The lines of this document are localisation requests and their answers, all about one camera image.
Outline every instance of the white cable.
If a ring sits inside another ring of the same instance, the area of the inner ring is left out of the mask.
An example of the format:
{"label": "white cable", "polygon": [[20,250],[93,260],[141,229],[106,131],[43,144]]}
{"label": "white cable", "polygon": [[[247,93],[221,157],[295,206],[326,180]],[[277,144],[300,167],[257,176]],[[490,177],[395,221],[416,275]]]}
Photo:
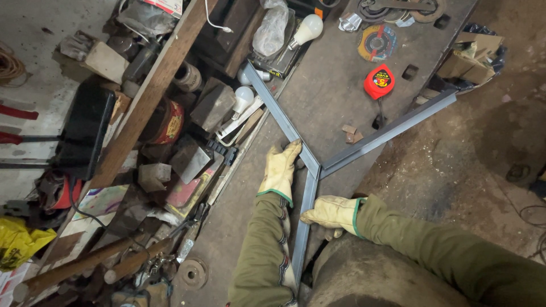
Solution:
{"label": "white cable", "polygon": [[233,30],[228,28],[228,27],[215,26],[215,25],[212,24],[212,22],[210,22],[210,19],[209,19],[209,5],[207,3],[207,0],[205,0],[205,10],[206,10],[206,20],[209,22],[209,25],[213,26],[214,28],[220,28],[224,32],[233,33]]}
{"label": "white cable", "polygon": [[[117,14],[118,14],[118,15],[121,14],[121,8],[122,8],[123,5],[125,4],[125,1],[126,1],[126,0],[121,0],[121,1],[120,1],[120,8],[119,8],[119,10],[117,11]],[[135,29],[133,29],[133,28],[127,26],[125,23],[123,23],[123,25],[126,26],[129,30],[131,30],[131,31],[135,32],[136,34],[138,34],[138,35],[139,35],[140,37],[142,37],[142,39],[145,40],[147,43],[150,42],[144,35],[140,34],[137,30],[135,30]]]}

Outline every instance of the wooden handle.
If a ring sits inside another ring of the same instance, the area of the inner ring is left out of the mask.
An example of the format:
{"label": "wooden handle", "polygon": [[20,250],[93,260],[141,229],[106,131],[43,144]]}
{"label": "wooden handle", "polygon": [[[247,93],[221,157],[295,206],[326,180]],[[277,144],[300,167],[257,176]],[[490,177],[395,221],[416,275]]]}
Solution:
{"label": "wooden handle", "polygon": [[[144,234],[141,233],[134,237],[134,240],[139,241],[143,238]],[[22,303],[29,298],[35,297],[42,293],[43,290],[58,284],[72,275],[93,267],[118,252],[124,251],[129,248],[133,242],[134,241],[131,238],[120,239],[92,251],[81,258],[72,260],[55,269],[47,271],[44,274],[24,281],[15,286],[15,289],[13,290],[13,299],[18,303]]]}
{"label": "wooden handle", "polygon": [[125,259],[104,274],[104,282],[111,285],[122,279],[124,276],[135,273],[145,261],[156,257],[160,252],[170,248],[172,243],[172,238],[166,238],[148,247],[147,252],[144,250],[130,258]]}

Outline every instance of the yellow glove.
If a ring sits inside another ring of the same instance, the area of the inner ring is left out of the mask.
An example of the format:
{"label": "yellow glove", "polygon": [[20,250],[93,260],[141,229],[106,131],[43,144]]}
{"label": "yellow glove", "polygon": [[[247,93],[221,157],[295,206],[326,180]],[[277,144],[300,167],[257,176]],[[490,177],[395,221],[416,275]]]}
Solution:
{"label": "yellow glove", "polygon": [[321,196],[314,202],[314,209],[302,213],[300,220],[306,224],[319,223],[326,228],[344,228],[363,238],[357,230],[356,220],[360,204],[365,202],[366,198]]}
{"label": "yellow glove", "polygon": [[279,146],[273,145],[265,162],[265,176],[258,195],[275,192],[292,203],[292,179],[294,177],[294,160],[301,152],[301,139],[288,144],[281,152]]}

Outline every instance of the work glove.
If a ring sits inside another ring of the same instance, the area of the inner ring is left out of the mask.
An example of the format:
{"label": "work glove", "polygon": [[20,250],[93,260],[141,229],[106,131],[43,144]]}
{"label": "work glove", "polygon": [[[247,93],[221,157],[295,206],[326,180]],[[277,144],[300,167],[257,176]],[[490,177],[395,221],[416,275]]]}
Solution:
{"label": "work glove", "polygon": [[273,145],[265,162],[265,176],[258,195],[275,192],[292,203],[292,179],[294,177],[294,160],[301,153],[302,142],[297,139],[281,151],[280,145]]}
{"label": "work glove", "polygon": [[341,235],[339,228],[363,238],[358,232],[357,213],[366,198],[347,199],[339,196],[321,196],[314,202],[314,209],[300,215],[300,220],[306,224],[318,223],[326,228],[336,229],[334,238]]}

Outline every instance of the sleeve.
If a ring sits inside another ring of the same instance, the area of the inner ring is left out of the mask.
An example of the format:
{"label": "sleeve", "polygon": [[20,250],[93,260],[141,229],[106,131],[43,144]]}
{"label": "sleeve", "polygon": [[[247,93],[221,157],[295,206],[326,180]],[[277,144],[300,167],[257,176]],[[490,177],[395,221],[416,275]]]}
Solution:
{"label": "sleeve", "polygon": [[476,235],[388,210],[370,195],[356,215],[362,237],[389,245],[489,306],[546,306],[546,267]]}
{"label": "sleeve", "polygon": [[279,194],[256,196],[237,267],[228,289],[230,307],[297,306],[288,257],[288,202]]}

